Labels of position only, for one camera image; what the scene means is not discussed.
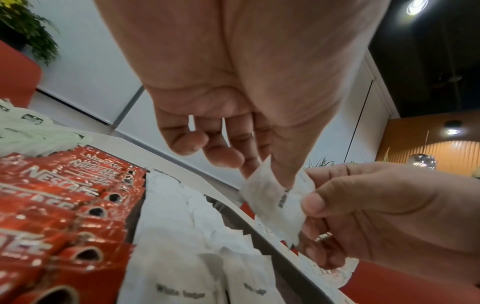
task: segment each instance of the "black ceiling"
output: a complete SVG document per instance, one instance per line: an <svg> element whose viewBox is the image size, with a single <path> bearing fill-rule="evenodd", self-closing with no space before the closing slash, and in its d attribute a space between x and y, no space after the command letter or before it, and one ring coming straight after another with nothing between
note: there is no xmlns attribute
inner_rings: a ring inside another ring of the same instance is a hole
<svg viewBox="0 0 480 304"><path fill-rule="evenodd" d="M480 0L392 0L370 52L402 117L480 108Z"/></svg>

